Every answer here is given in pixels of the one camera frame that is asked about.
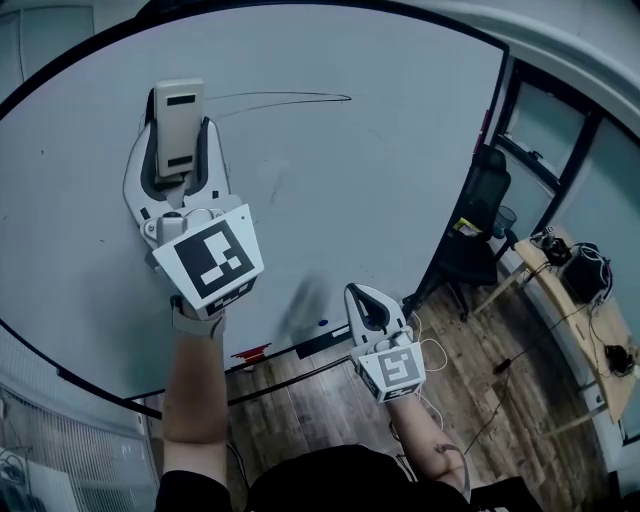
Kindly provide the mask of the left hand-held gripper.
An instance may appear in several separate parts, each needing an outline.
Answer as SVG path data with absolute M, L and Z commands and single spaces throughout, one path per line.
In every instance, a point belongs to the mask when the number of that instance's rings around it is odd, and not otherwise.
M 155 187 L 154 89 L 147 97 L 144 121 L 128 158 L 124 200 L 134 220 L 141 223 L 152 268 L 167 276 L 199 319 L 207 320 L 249 293 L 264 271 L 250 209 L 238 196 L 229 195 L 219 132 L 204 117 L 184 207 L 171 210 L 166 195 Z

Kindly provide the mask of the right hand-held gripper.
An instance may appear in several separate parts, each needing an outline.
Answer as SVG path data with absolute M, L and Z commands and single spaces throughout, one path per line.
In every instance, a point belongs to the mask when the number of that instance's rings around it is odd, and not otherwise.
M 426 380 L 421 346 L 398 302 L 370 286 L 349 283 L 344 303 L 356 345 L 350 359 L 376 401 L 418 392 Z M 373 342 L 381 333 L 393 334 Z

